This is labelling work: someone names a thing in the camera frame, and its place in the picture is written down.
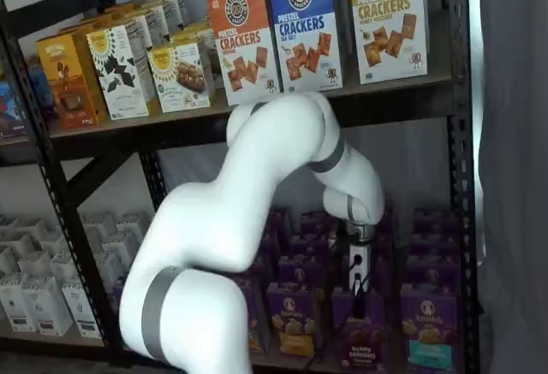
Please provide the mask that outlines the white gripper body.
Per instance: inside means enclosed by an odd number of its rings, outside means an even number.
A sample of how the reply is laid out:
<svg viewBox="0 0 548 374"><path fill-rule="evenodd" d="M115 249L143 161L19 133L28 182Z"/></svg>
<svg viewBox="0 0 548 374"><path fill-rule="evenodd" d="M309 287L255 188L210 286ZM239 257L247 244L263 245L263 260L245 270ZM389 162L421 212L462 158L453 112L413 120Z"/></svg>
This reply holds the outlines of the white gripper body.
<svg viewBox="0 0 548 374"><path fill-rule="evenodd" d="M372 267L372 249L369 241L349 246L348 288L355 296L366 293Z"/></svg>

